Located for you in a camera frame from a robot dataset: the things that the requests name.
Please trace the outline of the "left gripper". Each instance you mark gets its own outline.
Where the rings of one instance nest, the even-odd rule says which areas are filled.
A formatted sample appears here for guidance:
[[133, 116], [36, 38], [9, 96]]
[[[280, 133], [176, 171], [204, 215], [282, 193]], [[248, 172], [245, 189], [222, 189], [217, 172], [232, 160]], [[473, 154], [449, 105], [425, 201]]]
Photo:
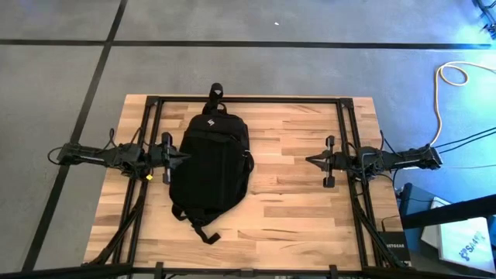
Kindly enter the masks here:
[[150, 173], [153, 174], [154, 169], [157, 167], [164, 168], [163, 182], [169, 184], [171, 182], [171, 154], [172, 154], [172, 168], [176, 169], [182, 163], [187, 161], [191, 155], [174, 150], [169, 144], [150, 145]]

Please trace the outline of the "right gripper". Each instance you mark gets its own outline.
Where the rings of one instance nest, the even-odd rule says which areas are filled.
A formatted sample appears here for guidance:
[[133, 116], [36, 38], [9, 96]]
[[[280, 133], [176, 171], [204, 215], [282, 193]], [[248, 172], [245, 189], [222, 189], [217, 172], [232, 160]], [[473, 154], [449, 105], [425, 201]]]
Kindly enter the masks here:
[[332, 175], [333, 170], [350, 171], [352, 167], [350, 157], [342, 152], [331, 153], [324, 150], [320, 154], [306, 157], [305, 160], [326, 172], [323, 182], [325, 188], [335, 187], [335, 178]]

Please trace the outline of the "black backpack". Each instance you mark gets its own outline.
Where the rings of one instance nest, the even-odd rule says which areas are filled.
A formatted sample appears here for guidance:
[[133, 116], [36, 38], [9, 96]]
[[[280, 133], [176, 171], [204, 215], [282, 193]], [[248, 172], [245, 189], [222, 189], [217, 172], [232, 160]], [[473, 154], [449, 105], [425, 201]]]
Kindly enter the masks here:
[[223, 86], [211, 86], [201, 114], [184, 131], [179, 151], [186, 158], [171, 171], [171, 212], [187, 219], [203, 243], [212, 245], [221, 236], [202, 230], [237, 206], [246, 196], [254, 159], [248, 125], [229, 114], [222, 103]]

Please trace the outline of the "plain white flat box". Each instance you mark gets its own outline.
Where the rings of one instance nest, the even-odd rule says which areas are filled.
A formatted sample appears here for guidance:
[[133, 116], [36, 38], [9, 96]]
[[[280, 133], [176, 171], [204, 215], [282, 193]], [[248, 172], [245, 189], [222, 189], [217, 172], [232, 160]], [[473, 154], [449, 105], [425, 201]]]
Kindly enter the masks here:
[[[441, 199], [439, 197], [434, 197], [431, 205], [430, 205], [430, 210], [440, 208], [446, 205], [450, 205], [449, 201], [446, 201], [444, 199]], [[429, 246], [438, 249], [439, 248], [439, 223], [434, 224], [431, 222], [431, 218], [428, 219], [428, 226], [425, 226], [422, 230], [420, 240], [428, 244]]]

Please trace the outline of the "black diagonal beam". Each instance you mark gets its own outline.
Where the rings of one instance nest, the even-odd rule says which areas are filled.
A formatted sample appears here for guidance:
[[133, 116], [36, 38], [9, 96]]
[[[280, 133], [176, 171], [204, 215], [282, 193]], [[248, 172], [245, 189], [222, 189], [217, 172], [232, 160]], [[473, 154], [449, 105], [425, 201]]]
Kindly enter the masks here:
[[478, 217], [496, 215], [496, 195], [488, 195], [469, 201], [461, 201], [433, 210], [416, 212], [401, 218], [404, 229], [428, 226], [428, 219], [434, 224], [459, 222]]

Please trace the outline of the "black rig crossbar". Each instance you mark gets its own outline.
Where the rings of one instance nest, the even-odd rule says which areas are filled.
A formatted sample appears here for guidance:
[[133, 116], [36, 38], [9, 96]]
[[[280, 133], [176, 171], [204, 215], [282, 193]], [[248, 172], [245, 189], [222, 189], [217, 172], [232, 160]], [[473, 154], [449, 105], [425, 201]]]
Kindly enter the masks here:
[[47, 270], [28, 270], [0, 274], [0, 279], [106, 279], [134, 274], [151, 274], [154, 279], [170, 275], [219, 275], [252, 278], [257, 276], [362, 277], [368, 279], [496, 279], [459, 274], [442, 274], [406, 268], [365, 267], [363, 270], [339, 270], [330, 265], [325, 270], [258, 270], [258, 269], [198, 269], [165, 267], [134, 267], [127, 263], [84, 265]]

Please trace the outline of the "white box blue print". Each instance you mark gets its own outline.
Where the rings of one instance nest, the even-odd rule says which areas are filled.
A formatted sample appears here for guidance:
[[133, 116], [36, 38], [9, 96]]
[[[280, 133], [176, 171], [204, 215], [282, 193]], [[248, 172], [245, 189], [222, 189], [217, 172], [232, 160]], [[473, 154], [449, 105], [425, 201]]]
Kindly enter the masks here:
[[439, 258], [496, 274], [487, 220], [478, 217], [439, 225]]

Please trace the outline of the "black tripod stand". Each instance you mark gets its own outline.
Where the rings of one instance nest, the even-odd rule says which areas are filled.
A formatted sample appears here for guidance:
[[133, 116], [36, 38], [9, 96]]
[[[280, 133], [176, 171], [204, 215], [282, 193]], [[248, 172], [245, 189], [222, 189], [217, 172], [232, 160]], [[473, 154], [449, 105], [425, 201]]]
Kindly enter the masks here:
[[482, 31], [485, 31], [492, 40], [496, 40], [496, 0], [471, 0], [480, 11], [480, 19], [483, 23]]

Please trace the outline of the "black aluminium table frame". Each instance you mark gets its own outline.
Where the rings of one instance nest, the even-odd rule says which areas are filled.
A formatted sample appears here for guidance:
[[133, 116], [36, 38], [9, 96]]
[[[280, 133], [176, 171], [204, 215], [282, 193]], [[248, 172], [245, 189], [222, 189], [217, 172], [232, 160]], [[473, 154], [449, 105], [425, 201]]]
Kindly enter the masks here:
[[228, 97], [228, 112], [248, 125], [255, 167], [246, 197], [205, 228], [203, 243], [188, 221], [173, 217], [169, 188], [156, 170], [146, 186], [143, 214], [119, 248], [137, 267], [355, 271], [381, 263], [379, 250], [353, 216], [345, 173], [325, 188], [325, 175], [306, 157], [328, 136], [335, 149], [379, 147], [371, 98]]

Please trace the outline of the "black network switch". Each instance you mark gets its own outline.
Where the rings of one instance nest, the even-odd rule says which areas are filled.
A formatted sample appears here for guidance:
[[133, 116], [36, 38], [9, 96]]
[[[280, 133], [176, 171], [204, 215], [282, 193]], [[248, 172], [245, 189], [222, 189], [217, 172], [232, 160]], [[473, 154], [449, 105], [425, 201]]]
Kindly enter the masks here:
[[408, 244], [403, 232], [380, 232], [387, 248], [402, 262], [410, 262]]

